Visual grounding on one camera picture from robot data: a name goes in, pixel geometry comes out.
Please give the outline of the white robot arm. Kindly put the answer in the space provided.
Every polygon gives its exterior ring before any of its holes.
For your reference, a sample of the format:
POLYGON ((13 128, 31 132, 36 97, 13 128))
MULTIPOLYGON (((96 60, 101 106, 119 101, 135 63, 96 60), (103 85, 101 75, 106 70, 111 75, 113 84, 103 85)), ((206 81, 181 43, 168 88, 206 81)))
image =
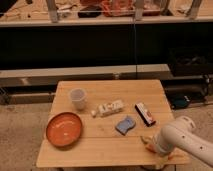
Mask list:
POLYGON ((160 156, 166 156, 179 148, 213 167, 213 143, 194 135, 195 128, 194 121, 187 116, 178 117, 165 124, 153 136, 155 151, 160 156))

